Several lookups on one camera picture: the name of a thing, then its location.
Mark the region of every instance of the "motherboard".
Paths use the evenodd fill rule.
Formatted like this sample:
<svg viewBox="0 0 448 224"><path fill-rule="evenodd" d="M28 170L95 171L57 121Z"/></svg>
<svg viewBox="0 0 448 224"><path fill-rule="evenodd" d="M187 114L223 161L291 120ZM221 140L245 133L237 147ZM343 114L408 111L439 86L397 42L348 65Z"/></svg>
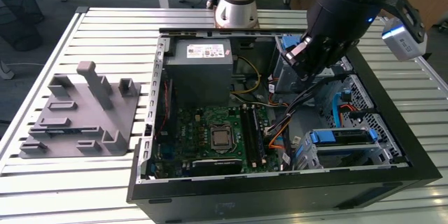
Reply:
<svg viewBox="0 0 448 224"><path fill-rule="evenodd" d="M267 111L261 106L179 109L175 141L160 144L165 176L189 177L201 166L205 173L207 167L212 166L213 173L216 166L237 169L237 173L277 171L276 153L264 152L267 142L261 132L268 126Z"/></svg>

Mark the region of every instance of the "green motherboard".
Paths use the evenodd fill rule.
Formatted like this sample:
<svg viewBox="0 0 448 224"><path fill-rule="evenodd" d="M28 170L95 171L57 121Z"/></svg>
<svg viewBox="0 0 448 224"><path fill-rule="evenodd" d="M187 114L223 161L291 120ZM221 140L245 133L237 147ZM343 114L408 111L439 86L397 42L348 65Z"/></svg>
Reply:
<svg viewBox="0 0 448 224"><path fill-rule="evenodd" d="M277 171L276 152L267 152L263 164L248 161L247 137L240 107L203 107L177 110L176 141L160 147L167 177L188 177L189 162L203 159L240 159L241 173ZM264 107L253 108L259 130L269 126Z"/></svg>

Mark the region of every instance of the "ram slot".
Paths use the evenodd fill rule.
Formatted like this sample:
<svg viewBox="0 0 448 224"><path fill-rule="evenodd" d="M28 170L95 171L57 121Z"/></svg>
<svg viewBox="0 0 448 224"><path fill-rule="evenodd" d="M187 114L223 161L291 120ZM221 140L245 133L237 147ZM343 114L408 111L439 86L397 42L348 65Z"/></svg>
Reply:
<svg viewBox="0 0 448 224"><path fill-rule="evenodd" d="M263 129L259 126L259 117L257 117L257 109L252 107L252 117L253 117L253 126L255 126L255 136L256 136L256 145L257 145L257 151L259 151L259 157L260 157L260 163L265 164L265 153L264 153L264 144L263 144Z"/></svg>
<svg viewBox="0 0 448 224"><path fill-rule="evenodd" d="M255 168L257 167L257 165L261 165L261 158L263 158L263 156L260 155L259 137L257 137L257 135L261 133L255 114L255 109L243 107L240 109L240 118L241 118L247 163L248 166Z"/></svg>

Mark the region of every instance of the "open pc tower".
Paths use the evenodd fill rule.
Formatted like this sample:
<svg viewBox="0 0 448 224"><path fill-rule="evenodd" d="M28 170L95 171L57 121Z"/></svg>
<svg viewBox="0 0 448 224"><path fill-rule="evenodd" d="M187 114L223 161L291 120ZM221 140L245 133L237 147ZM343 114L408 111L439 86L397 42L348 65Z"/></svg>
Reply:
<svg viewBox="0 0 448 224"><path fill-rule="evenodd" d="M304 90L279 56L301 30L160 32L128 191L156 223L360 208L441 177L357 49Z"/></svg>

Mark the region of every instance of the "slatted aluminum table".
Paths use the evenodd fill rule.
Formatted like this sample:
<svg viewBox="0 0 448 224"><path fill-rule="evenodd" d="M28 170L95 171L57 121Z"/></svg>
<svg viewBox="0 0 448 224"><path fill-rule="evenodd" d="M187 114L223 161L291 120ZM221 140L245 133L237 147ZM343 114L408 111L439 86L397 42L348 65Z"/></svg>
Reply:
<svg viewBox="0 0 448 224"><path fill-rule="evenodd" d="M307 27L305 12L260 10L261 28ZM7 223L151 223L125 202L135 145L143 134L159 28L212 28L199 9L91 8L76 13L0 141L0 219ZM260 217L252 223L448 223L448 88L424 59L399 62L376 20L359 49L436 164L443 179L405 190L364 209ZM51 94L55 74L72 82L77 62L92 60L109 82L143 84L129 151L120 157L21 159L20 144Z"/></svg>

